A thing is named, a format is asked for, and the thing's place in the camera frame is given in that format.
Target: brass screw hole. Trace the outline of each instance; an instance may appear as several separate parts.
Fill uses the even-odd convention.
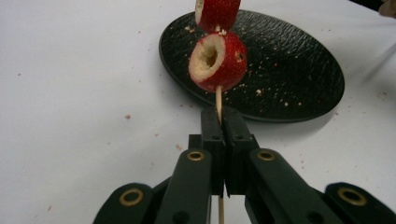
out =
[[[204,159],[204,157],[205,157],[205,154],[202,152],[199,152],[199,151],[193,151],[193,152],[190,152],[189,154],[187,154],[187,158],[190,161],[201,161]]]
[[[129,207],[142,202],[144,193],[141,189],[128,189],[120,196],[120,204]]]
[[[257,157],[262,161],[273,161],[275,159],[275,155],[272,152],[266,150],[259,152]]]
[[[362,195],[355,189],[340,188],[337,192],[338,192],[338,196],[347,203],[356,206],[364,206],[367,204],[366,197],[364,197],[364,195]]]

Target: white table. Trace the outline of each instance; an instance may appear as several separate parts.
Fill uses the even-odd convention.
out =
[[[0,2],[1,223],[92,223],[114,189],[154,187],[172,174],[205,105],[167,75],[158,43],[194,5]],[[241,8],[308,32],[346,78],[342,101],[323,117],[248,120],[261,147],[279,151],[316,189],[345,181],[396,211],[396,20],[347,0]],[[225,209],[226,223],[249,223],[243,197]]]

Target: wooden skewer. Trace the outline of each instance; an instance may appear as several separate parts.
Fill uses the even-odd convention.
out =
[[[216,109],[218,111],[219,122],[221,125],[221,86],[216,87]],[[219,196],[219,224],[224,224],[224,199],[222,195]]]
[[[219,122],[221,125],[221,86],[216,87],[216,109],[218,110]]]

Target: textured plate surface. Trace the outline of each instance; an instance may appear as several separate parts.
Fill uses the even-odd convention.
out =
[[[223,93],[223,104],[245,117],[271,122],[317,118],[332,110],[344,93],[344,76],[334,57],[299,28],[260,13],[240,10],[232,31],[247,46],[247,73]],[[188,92],[213,105],[215,94],[190,79],[189,57],[205,33],[194,14],[166,27],[160,54],[169,75]]]

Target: apple slice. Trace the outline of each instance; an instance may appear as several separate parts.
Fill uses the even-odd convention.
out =
[[[241,0],[196,0],[195,22],[208,33],[229,31],[240,4]]]
[[[243,78],[247,70],[247,50],[233,33],[213,33],[200,39],[189,62],[193,82],[200,88],[216,92],[229,90]]]

